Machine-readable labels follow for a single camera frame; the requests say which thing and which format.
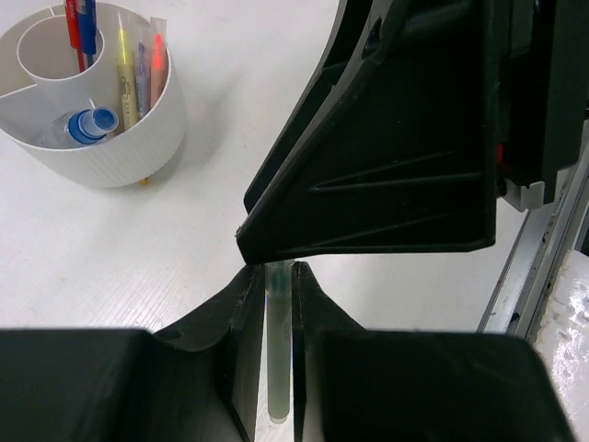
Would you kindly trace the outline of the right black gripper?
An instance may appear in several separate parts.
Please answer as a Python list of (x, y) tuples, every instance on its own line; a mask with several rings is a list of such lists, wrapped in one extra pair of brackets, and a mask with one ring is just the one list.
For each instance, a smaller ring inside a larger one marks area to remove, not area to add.
[(588, 98), (585, 1), (482, 4), (484, 209), (497, 180), (517, 209), (555, 199), (559, 172), (579, 158)]

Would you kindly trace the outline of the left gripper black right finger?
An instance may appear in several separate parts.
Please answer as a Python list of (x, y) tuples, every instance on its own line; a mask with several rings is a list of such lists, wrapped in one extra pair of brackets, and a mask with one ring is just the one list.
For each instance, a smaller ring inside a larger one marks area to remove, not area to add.
[(297, 441), (572, 441), (541, 358), (479, 332), (376, 331), (293, 269)]

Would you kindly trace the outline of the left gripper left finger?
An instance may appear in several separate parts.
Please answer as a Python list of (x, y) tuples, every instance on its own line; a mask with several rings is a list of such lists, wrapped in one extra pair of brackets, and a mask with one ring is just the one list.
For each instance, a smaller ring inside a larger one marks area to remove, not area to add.
[(4, 330), (5, 441), (251, 441), (264, 272), (241, 269), (158, 332)]

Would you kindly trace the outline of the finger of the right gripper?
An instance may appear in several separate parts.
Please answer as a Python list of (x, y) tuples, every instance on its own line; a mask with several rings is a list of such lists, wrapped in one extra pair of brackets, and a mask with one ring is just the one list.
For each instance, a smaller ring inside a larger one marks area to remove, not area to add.
[(496, 1), (342, 1), (244, 197), (248, 264), (449, 253), (496, 231)]

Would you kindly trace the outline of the grey clear pen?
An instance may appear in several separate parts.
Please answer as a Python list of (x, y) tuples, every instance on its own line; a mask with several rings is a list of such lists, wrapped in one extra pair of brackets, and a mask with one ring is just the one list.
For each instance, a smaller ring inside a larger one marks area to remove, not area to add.
[(284, 423), (290, 412), (294, 262), (265, 265), (267, 410), (275, 424)]

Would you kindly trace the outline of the orange gel pen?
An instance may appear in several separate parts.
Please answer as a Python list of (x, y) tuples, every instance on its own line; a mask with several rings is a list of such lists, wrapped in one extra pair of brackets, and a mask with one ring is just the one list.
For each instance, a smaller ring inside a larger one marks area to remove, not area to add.
[(150, 18), (151, 68), (150, 68), (150, 108), (159, 100), (167, 81), (167, 21), (163, 18)]

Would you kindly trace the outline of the clear blue-capped glue bottle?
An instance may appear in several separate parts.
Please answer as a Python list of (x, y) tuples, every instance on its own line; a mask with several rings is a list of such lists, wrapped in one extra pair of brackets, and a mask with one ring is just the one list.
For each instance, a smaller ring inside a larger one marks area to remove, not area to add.
[(50, 149), (97, 145), (106, 141), (118, 125), (118, 115), (109, 107), (69, 112), (43, 129), (35, 143)]

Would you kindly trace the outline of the blue ballpoint pen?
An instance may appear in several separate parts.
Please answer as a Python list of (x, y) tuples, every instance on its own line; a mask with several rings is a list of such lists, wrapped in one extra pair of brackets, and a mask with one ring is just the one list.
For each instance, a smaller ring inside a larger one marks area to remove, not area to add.
[(75, 5), (81, 52), (87, 59), (87, 66), (90, 67), (94, 63), (94, 57), (97, 53), (96, 1), (77, 0)]

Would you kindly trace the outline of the red ballpoint pen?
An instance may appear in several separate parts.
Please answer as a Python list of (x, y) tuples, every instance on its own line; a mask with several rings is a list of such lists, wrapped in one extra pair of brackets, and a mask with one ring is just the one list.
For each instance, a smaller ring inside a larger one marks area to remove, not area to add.
[(86, 69), (84, 55), (82, 52), (80, 31), (78, 26), (77, 9), (75, 0), (64, 0), (64, 11), (70, 46), (73, 48), (77, 58), (78, 70), (80, 73)]

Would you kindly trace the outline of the purple gel pen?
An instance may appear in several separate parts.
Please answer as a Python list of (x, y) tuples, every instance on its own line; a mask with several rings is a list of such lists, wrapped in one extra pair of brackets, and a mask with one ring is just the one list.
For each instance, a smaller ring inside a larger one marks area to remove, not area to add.
[(143, 119), (150, 109), (150, 77), (146, 48), (142, 42), (138, 43), (137, 48), (135, 60), (135, 91), (138, 118)]

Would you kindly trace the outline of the pale yellow gel pen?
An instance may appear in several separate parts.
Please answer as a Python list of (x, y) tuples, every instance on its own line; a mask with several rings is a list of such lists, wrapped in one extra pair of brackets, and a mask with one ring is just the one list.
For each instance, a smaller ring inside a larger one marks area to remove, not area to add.
[(117, 69), (121, 95), (121, 110), (124, 130), (129, 130), (139, 121), (134, 80), (134, 58), (129, 39), (127, 19), (121, 12), (118, 13), (117, 19)]

